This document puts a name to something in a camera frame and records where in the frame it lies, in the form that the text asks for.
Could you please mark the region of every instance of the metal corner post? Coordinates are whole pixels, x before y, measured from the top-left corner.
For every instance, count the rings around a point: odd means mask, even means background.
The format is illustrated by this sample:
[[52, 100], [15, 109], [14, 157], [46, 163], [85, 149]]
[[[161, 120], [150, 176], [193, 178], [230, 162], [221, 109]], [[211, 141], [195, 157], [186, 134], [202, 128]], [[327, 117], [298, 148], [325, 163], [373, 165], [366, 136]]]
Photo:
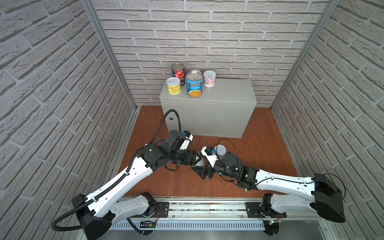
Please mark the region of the metal corner post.
[[103, 46], [105, 53], [107, 54], [107, 57], [109, 58], [112, 68], [116, 73], [116, 76], [125, 92], [125, 95], [128, 98], [128, 102], [132, 109], [136, 111], [137, 105], [135, 103], [135, 100], [132, 97], [131, 91], [128, 88], [128, 85], [125, 81], [125, 78], [122, 74], [121, 68], [119, 66], [118, 60], [116, 59], [115, 54], [113, 53], [113, 49], [108, 41], [107, 35], [104, 31], [104, 28], [101, 24], [100, 18], [98, 17], [96, 13], [96, 9], [94, 8], [91, 0], [81, 0], [83, 2], [84, 8], [86, 13], [88, 14], [88, 17], [91, 21], [91, 24], [93, 25], [95, 32], [99, 36], [101, 45]]
[[297, 57], [295, 63], [293, 64], [293, 67], [289, 71], [287, 78], [285, 79], [283, 85], [281, 86], [279, 93], [277, 94], [275, 100], [272, 103], [271, 110], [273, 111], [276, 107], [281, 98], [284, 95], [285, 90], [291, 83], [293, 77], [295, 76], [297, 70], [300, 68], [301, 64], [304, 62], [304, 60], [307, 58], [307, 55], [311, 51], [311, 48], [315, 44], [317, 38], [321, 34], [321, 31], [324, 29], [325, 25], [327, 24], [329, 18], [333, 14], [333, 11], [336, 9], [337, 5], [339, 4], [340, 0], [329, 0], [328, 4], [326, 5], [324, 12], [322, 13], [319, 21], [317, 22], [315, 28], [313, 29], [311, 35], [309, 36], [305, 46], [301, 50], [299, 56]]

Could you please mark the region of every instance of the metal vent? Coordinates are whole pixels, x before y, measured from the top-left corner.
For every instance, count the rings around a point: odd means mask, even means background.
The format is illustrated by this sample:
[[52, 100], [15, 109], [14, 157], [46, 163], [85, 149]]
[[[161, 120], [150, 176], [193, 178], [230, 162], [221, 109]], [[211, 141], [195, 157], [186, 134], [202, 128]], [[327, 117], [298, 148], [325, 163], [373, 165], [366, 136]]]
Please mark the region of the metal vent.
[[[132, 220], [138, 228], [141, 220]], [[110, 230], [132, 230], [127, 220], [113, 224]], [[156, 230], [265, 230], [261, 220], [159, 220]]]

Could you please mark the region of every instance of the can label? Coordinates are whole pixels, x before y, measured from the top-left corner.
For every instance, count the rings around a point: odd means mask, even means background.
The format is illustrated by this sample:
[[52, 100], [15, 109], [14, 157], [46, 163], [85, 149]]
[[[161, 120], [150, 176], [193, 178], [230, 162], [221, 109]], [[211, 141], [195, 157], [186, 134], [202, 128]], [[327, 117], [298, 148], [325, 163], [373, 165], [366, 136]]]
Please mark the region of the can label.
[[216, 78], [204, 78], [204, 86], [213, 87], [216, 82]]
[[183, 70], [180, 70], [180, 71], [175, 71], [175, 70], [172, 70], [172, 77], [175, 77], [175, 78], [178, 78], [180, 79], [180, 85], [181, 86], [184, 86], [185, 84], [185, 68]]
[[180, 84], [177, 86], [167, 85], [169, 94], [176, 95], [181, 92]]
[[187, 78], [187, 94], [191, 98], [198, 98], [201, 96], [203, 88], [203, 79], [192, 81]]

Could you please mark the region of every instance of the robotic arm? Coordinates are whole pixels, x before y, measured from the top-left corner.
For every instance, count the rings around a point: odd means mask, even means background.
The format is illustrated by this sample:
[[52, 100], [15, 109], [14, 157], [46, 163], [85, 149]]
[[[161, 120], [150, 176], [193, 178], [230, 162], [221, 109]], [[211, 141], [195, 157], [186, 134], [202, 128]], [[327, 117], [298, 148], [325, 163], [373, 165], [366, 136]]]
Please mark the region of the robotic arm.
[[[265, 194], [259, 206], [265, 216], [277, 217], [287, 211], [297, 211], [317, 213], [333, 222], [345, 221], [341, 191], [323, 174], [315, 174], [314, 178], [273, 174], [244, 166], [242, 160], [231, 152], [226, 153], [221, 162], [211, 146], [203, 147], [201, 155], [187, 149], [193, 139], [188, 131], [172, 130], [159, 145], [152, 143], [156, 135], [149, 144], [138, 148], [129, 165], [108, 183], [87, 196], [77, 195], [72, 200], [74, 209], [57, 218], [51, 225], [52, 229], [69, 231], [82, 228], [87, 239], [94, 240], [118, 221], [134, 215], [149, 217], [155, 210], [156, 201], [148, 192], [130, 200], [119, 202], [119, 199], [158, 168], [166, 167], [168, 162], [191, 166], [203, 180], [206, 176], [211, 179], [214, 174], [219, 174], [233, 182], [236, 180], [236, 185], [246, 191], [260, 189], [288, 194]], [[202, 157], [208, 160], [205, 166]], [[58, 226], [61, 220], [74, 213], [79, 226]]]

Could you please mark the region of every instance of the pink can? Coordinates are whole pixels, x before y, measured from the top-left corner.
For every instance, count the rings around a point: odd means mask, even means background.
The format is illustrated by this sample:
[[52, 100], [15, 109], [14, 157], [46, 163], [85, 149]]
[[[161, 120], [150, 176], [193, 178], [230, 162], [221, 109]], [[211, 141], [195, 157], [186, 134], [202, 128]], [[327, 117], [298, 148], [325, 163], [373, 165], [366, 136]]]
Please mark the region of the pink can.
[[203, 73], [203, 83], [206, 87], [213, 87], [216, 82], [216, 73], [214, 71], [205, 71]]

